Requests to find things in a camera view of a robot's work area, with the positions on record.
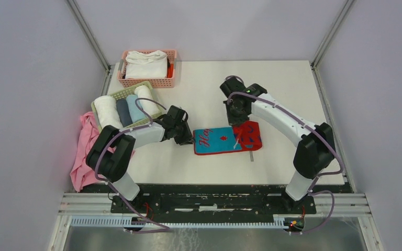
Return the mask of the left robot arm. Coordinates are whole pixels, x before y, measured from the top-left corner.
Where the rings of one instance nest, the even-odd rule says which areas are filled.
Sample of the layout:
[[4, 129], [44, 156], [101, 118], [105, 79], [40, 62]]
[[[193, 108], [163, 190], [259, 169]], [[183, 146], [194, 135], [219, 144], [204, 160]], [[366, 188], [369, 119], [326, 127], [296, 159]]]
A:
[[97, 180], [108, 182], [116, 193], [124, 197], [126, 209], [132, 213], [139, 212], [144, 199], [138, 195], [140, 188], [127, 172], [133, 151], [170, 139], [178, 145], [193, 144], [187, 121], [185, 110], [171, 106], [151, 124], [123, 130], [107, 125], [87, 154], [85, 163], [94, 171]]

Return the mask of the light blue towel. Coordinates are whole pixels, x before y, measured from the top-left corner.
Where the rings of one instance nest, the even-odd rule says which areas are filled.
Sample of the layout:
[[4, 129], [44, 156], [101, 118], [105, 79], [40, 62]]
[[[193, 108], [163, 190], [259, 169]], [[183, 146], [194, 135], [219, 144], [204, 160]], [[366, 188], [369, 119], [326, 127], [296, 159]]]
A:
[[136, 123], [146, 118], [145, 114], [140, 110], [142, 108], [141, 103], [137, 103], [138, 96], [133, 94], [126, 97], [129, 115], [132, 123]]

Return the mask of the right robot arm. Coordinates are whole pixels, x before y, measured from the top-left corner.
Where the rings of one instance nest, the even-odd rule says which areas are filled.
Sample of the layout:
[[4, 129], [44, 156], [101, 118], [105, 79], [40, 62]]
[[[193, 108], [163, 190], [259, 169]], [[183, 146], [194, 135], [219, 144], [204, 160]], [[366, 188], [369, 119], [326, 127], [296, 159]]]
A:
[[314, 124], [299, 117], [259, 84], [246, 87], [237, 76], [226, 77], [220, 89], [227, 97], [224, 104], [231, 126], [240, 126], [254, 115], [283, 133], [296, 147], [295, 172], [285, 188], [281, 205], [287, 213], [297, 212], [319, 174], [336, 159], [332, 127], [325, 122]]

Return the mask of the red and teal patterned towel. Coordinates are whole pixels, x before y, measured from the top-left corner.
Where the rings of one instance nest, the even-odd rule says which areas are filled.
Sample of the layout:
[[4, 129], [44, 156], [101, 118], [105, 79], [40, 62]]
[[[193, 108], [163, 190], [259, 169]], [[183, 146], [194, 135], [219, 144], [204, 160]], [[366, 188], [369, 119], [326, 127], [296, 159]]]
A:
[[257, 151], [263, 146], [259, 124], [255, 121], [222, 128], [197, 129], [193, 131], [193, 136], [196, 155]]

